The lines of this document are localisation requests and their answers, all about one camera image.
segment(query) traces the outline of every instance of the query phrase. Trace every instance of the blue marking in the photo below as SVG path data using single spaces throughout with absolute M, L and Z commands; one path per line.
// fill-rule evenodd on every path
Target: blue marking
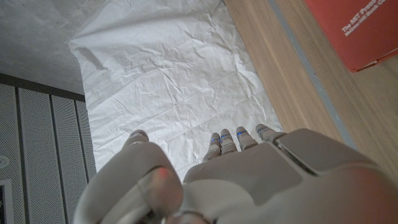
M 246 133 L 247 131 L 242 131 L 242 132 L 240 132 L 240 133 L 238 133 L 238 134 L 236 134 L 237 136 L 239 136 L 240 134 L 242 134 L 242 133 Z

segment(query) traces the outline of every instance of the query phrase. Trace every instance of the metal strip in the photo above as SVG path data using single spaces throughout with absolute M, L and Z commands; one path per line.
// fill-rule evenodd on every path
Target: metal strip
M 310 62 L 308 61 L 308 58 L 305 56 L 303 49 L 301 48 L 301 46 L 300 46 L 298 40 L 296 39 L 289 24 L 285 20 L 285 17 L 283 16 L 283 13 L 280 11 L 277 3 L 275 2 L 275 0 L 268 0 L 268 3 L 271 5 L 271 8 L 274 11 L 276 17 L 278 18 L 283 30 L 285 31 L 287 37 L 289 38 L 290 42 L 292 43 L 293 48 L 296 51 L 298 58 L 300 59 L 301 63 L 303 64 L 305 71 L 307 72 L 308 76 L 310 77 L 315 89 L 317 90 L 320 98 L 322 99 L 323 104 L 325 105 L 327 111 L 329 112 L 329 115 L 331 116 L 334 124 L 336 125 L 337 130 L 341 134 L 341 137 L 343 138 L 345 144 L 348 145 L 349 147 L 352 147 L 353 149 L 357 150 L 357 147 L 356 147 L 353 139 L 351 138 L 351 135 L 349 134 L 343 121 L 340 119 L 340 116 L 338 115 L 336 108 L 333 106 L 333 103 L 331 102 L 321 81 L 317 77 L 317 74 L 315 73 L 313 67 L 311 66 Z

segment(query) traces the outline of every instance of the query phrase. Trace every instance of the gray wall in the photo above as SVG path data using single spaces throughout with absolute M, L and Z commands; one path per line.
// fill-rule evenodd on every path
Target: gray wall
M 104 0 L 0 1 L 0 73 L 84 95 L 67 40 Z
M 84 102 L 3 84 L 0 98 L 0 156 L 9 161 L 0 183 L 12 183 L 6 223 L 72 223 L 96 173 Z

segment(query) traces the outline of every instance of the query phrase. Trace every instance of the white crumpled paper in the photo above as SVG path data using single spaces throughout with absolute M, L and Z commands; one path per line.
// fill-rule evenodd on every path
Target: white crumpled paper
M 258 140 L 258 123 L 282 130 L 221 1 L 107 1 L 69 46 L 97 170 L 135 129 L 164 150 L 180 178 L 201 162 L 213 132 L 234 136 L 244 126 Z

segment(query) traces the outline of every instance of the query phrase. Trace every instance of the robot finger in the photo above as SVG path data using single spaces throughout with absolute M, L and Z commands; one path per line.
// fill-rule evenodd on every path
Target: robot finger
M 277 133 L 276 131 L 272 130 L 271 128 L 268 128 L 263 124 L 258 124 L 256 126 L 256 132 L 259 135 L 261 141 L 263 142 L 269 141 L 269 137 Z
M 244 127 L 238 127 L 236 129 L 236 137 L 238 137 L 239 146 L 242 151 L 258 145 L 256 140 L 250 136 Z
M 202 162 L 207 162 L 212 158 L 216 158 L 217 156 L 221 155 L 221 139 L 220 135 L 217 133 L 213 133 L 210 139 L 209 150 L 205 157 L 203 158 Z
M 141 143 L 145 143 L 145 142 L 149 142 L 147 133 L 145 133 L 145 131 L 143 131 L 143 130 L 138 129 L 138 130 L 133 131 L 130 134 L 129 138 L 124 143 L 124 146 L 122 149 L 124 149 L 125 146 L 128 146 L 130 144 L 141 144 Z
M 237 152 L 231 133 L 227 129 L 221 131 L 221 154 Z

